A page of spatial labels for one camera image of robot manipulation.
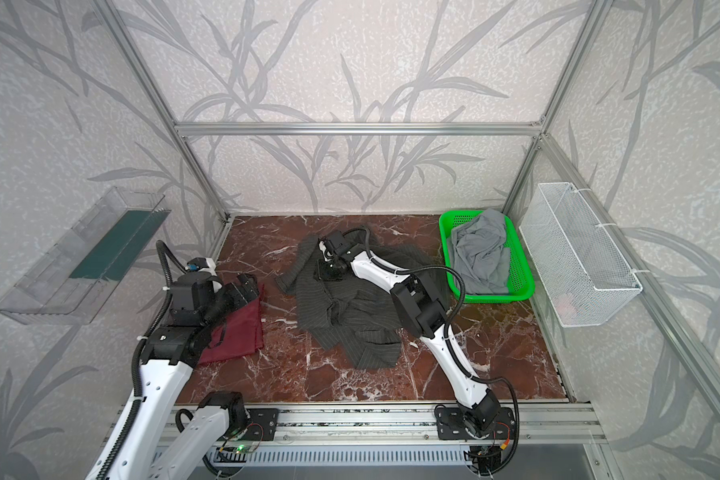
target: white robotic arm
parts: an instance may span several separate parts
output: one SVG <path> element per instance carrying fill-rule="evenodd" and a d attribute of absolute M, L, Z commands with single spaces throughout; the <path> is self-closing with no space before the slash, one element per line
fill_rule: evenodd
<path fill-rule="evenodd" d="M 392 270 L 403 270 L 399 266 L 390 264 L 382 258 L 377 256 L 374 258 L 377 262 L 388 266 Z M 350 266 L 352 267 L 352 272 L 358 278 L 367 280 L 386 292 L 390 292 L 395 285 L 403 283 L 410 277 L 410 275 L 396 275 L 383 270 L 374 264 L 370 258 L 368 258 L 368 254 L 365 251 L 357 254 L 355 259 L 350 263 Z M 448 332 L 448 338 L 451 341 L 451 345 L 456 345 L 458 347 L 456 337 L 450 329 Z M 448 378 L 448 381 L 453 387 L 456 400 L 463 406 L 479 405 L 483 398 L 485 398 L 488 388 L 485 384 L 477 383 L 468 379 L 461 370 L 459 370 L 456 362 L 451 357 L 448 345 L 445 343 L 445 324 L 440 325 L 440 327 L 434 331 L 434 338 L 421 336 L 419 339 L 427 347 L 429 347 L 430 351 L 432 351 L 432 355 L 434 355 L 434 358 L 438 360 L 438 364 L 440 364 L 443 372 L 445 372 L 445 376 Z M 467 357 L 464 355 L 461 348 L 455 348 L 454 350 L 461 362 L 461 365 L 465 366 L 472 375 L 477 376 L 477 373 L 475 373 L 472 365 L 469 360 L 467 360 Z"/>
<path fill-rule="evenodd" d="M 450 381 L 467 432 L 474 438 L 488 435 L 501 405 L 487 384 L 479 381 L 456 342 L 445 311 L 448 298 L 438 291 L 434 282 L 426 275 L 415 274 L 420 270 L 390 264 L 374 255 L 368 245 L 352 242 L 338 231 L 323 238 L 319 247 L 323 253 L 323 262 L 318 264 L 321 277 L 339 280 L 351 269 L 356 277 L 392 295 L 403 327 L 432 351 Z"/>
<path fill-rule="evenodd" d="M 162 255 L 163 270 L 167 267 L 167 254 L 174 264 L 181 266 L 161 242 L 158 252 Z M 219 437 L 245 429 L 247 415 L 240 394 L 212 392 L 201 401 L 182 433 L 153 463 L 163 427 L 208 345 L 213 328 L 228 312 L 259 295 L 255 278 L 242 274 L 238 279 L 239 285 L 222 286 L 216 276 L 216 264 L 210 258 L 192 259 L 175 282 L 170 273 L 166 274 L 166 281 L 170 282 L 166 302 L 153 326 L 140 337 L 134 354 L 140 360 L 140 364 L 132 366 L 139 371 L 140 395 L 131 392 L 86 480 L 183 480 Z M 158 328 L 169 306 L 172 321 Z"/>

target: dark red fabric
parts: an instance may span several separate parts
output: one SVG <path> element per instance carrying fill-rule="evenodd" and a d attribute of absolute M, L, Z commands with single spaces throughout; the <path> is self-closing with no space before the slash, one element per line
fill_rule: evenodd
<path fill-rule="evenodd" d="M 226 321 L 214 329 L 211 343 L 202 351 L 198 365 L 236 359 L 264 347 L 261 322 L 261 294 L 240 310 L 231 312 Z"/>

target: gray cloth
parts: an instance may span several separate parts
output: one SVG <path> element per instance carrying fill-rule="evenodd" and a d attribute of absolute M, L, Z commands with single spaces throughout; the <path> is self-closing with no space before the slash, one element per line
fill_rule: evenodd
<path fill-rule="evenodd" d="M 446 239 L 451 268 L 464 280 L 469 295 L 509 293 L 510 249 L 507 223 L 501 212 L 486 210 L 451 230 Z"/>
<path fill-rule="evenodd" d="M 365 232 L 353 232 L 347 238 L 360 243 Z M 415 246 L 377 246 L 373 238 L 369 243 L 374 254 L 402 268 L 433 263 Z M 288 272 L 275 279 L 283 293 L 296 295 L 298 328 L 309 331 L 324 350 L 341 343 L 356 369 L 394 367 L 401 346 L 396 330 L 402 325 L 392 297 L 353 274 L 334 282 L 317 280 L 315 269 L 321 258 L 317 236 L 309 235 L 298 245 L 296 261 Z M 447 294 L 443 271 L 435 272 L 422 275 L 430 275 Z"/>

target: aluminum frame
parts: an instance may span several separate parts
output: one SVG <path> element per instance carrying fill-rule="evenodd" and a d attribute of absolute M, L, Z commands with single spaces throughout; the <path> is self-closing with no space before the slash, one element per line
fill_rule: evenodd
<path fill-rule="evenodd" d="M 586 460 L 590 463 L 595 480 L 623 480 L 619 464 L 610 446 L 603 443 L 591 443 L 584 446 Z"/>
<path fill-rule="evenodd" d="M 136 81 L 139 82 L 139 85 L 141 85 L 144 93 L 154 106 L 157 116 L 160 118 L 160 121 L 163 123 L 163 127 L 167 130 L 168 135 L 173 140 L 176 149 L 181 153 L 181 156 L 184 159 L 184 162 L 186 162 L 187 167 L 190 169 L 190 172 L 192 172 L 194 178 L 197 179 L 197 182 L 200 184 L 200 188 L 206 194 L 209 202 L 211 202 L 211 205 L 214 207 L 221 219 L 226 222 L 228 215 L 226 208 L 224 207 L 224 203 L 221 201 L 218 193 L 211 185 L 206 172 L 200 165 L 200 162 L 195 158 L 192 150 L 186 142 L 186 139 L 182 138 L 176 132 L 176 122 L 173 120 L 173 115 L 168 108 L 168 103 L 163 98 L 160 90 L 158 90 L 157 83 L 152 78 L 152 74 L 146 67 L 146 63 L 142 59 L 141 53 L 139 53 L 138 48 L 136 48 L 134 40 L 130 36 L 130 33 L 128 33 L 128 30 L 123 23 L 123 19 L 117 13 L 112 1 L 90 1 L 94 6 L 96 16 L 99 20 L 101 20 L 102 26 L 104 26 L 104 28 L 109 32 L 115 42 L 115 45 L 122 53 L 131 71 L 134 73 Z"/>
<path fill-rule="evenodd" d="M 485 440 L 439 440 L 434 421 L 437 402 L 251 403 L 276 407 L 275 440 L 270 446 L 484 445 Z M 453 401 L 446 406 L 456 406 Z M 502 402 L 511 407 L 511 402 Z M 584 403 L 520 402 L 520 442 L 532 444 L 606 444 L 594 408 Z M 179 435 L 174 407 L 158 446 Z"/>
<path fill-rule="evenodd" d="M 216 235 L 216 238 L 213 241 L 213 246 L 211 247 L 210 252 L 206 253 L 209 258 L 213 258 L 213 260 L 218 264 L 219 263 L 219 256 L 221 255 L 221 248 L 224 247 L 224 243 L 226 241 L 226 238 L 230 235 L 230 230 L 232 229 L 232 220 L 234 220 L 235 216 L 231 215 L 224 225 L 222 225 L 221 230 Z"/>
<path fill-rule="evenodd" d="M 581 65 L 584 64 L 586 55 L 592 49 L 592 45 L 595 43 L 597 34 L 600 33 L 600 29 L 603 27 L 605 17 L 608 14 L 610 6 L 614 3 L 614 0 L 594 0 L 590 6 L 590 10 L 586 14 L 584 24 L 581 25 L 581 32 L 579 33 L 574 48 L 570 51 L 568 60 L 560 74 L 560 79 L 557 81 L 550 101 L 547 104 L 547 108 L 544 110 L 544 114 L 541 116 L 541 130 L 540 134 L 546 134 L 552 126 L 552 123 L 557 117 L 557 113 L 560 111 L 560 107 L 563 105 L 563 101 L 570 90 L 570 87 L 574 84 L 576 76 L 581 70 Z M 518 176 L 514 179 L 512 189 L 507 196 L 504 206 L 501 207 L 501 213 L 509 215 L 509 211 L 517 201 L 520 195 L 520 187 L 525 182 L 528 174 L 534 167 L 536 160 L 536 153 L 539 150 L 538 145 L 539 136 L 533 137 L 533 143 L 531 143 L 528 152 L 525 155 L 523 164 L 520 166 Z"/>
<path fill-rule="evenodd" d="M 202 135 L 538 135 L 527 123 L 182 122 L 183 136 Z"/>
<path fill-rule="evenodd" d="M 570 162 L 565 151 L 549 134 L 539 140 L 541 151 L 547 156 L 563 181 L 569 181 L 578 189 L 589 188 L 579 171 Z M 626 261 L 637 270 L 649 270 L 640 255 L 634 250 L 624 233 L 613 224 L 614 219 L 603 207 L 590 190 L 580 192 L 592 207 L 595 215 L 609 228 L 611 238 L 621 250 Z M 652 274 L 638 273 L 643 283 L 643 293 L 638 296 L 643 301 L 648 313 L 653 318 L 659 331 L 680 359 L 682 366 L 688 371 L 699 387 L 704 399 L 712 411 L 720 419 L 720 366 L 710 352 L 704 347 L 699 337 L 691 330 L 688 322 L 677 309 L 672 299 L 666 294 L 658 279 Z"/>

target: metal grate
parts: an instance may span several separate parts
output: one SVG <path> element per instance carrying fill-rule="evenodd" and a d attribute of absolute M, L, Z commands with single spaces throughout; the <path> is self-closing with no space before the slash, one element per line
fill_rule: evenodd
<path fill-rule="evenodd" d="M 264 446 L 254 453 L 209 452 L 215 466 L 453 466 L 466 465 L 462 446 Z"/>
<path fill-rule="evenodd" d="M 570 183 L 538 184 L 520 232 L 562 326 L 602 325 L 643 290 Z"/>

